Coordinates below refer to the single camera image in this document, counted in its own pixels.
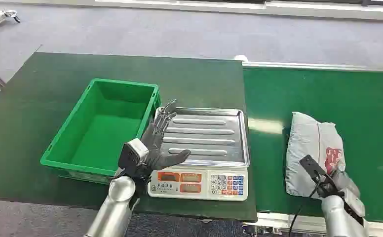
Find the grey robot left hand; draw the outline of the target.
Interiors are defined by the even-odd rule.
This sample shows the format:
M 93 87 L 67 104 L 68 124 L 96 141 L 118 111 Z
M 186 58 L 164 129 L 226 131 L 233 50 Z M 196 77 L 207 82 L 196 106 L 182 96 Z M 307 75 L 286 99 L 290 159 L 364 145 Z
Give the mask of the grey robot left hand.
M 176 116 L 176 103 L 177 99 L 173 99 L 160 112 L 156 113 L 154 120 L 149 123 L 141 138 L 142 143 L 149 150 L 149 154 L 144 161 L 144 167 L 149 172 L 181 164 L 191 154 L 191 151 L 187 149 L 174 155 L 163 155 L 161 153 L 164 133 L 171 119 Z

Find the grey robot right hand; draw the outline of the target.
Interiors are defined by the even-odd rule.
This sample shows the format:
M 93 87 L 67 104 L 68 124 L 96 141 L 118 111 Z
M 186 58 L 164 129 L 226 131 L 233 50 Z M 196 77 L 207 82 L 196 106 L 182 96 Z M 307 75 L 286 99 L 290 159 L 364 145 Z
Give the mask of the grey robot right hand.
M 355 182 L 349 177 L 348 173 L 339 169 L 334 170 L 331 173 L 331 178 L 338 190 L 347 188 L 357 198 L 361 197 L 361 192 Z

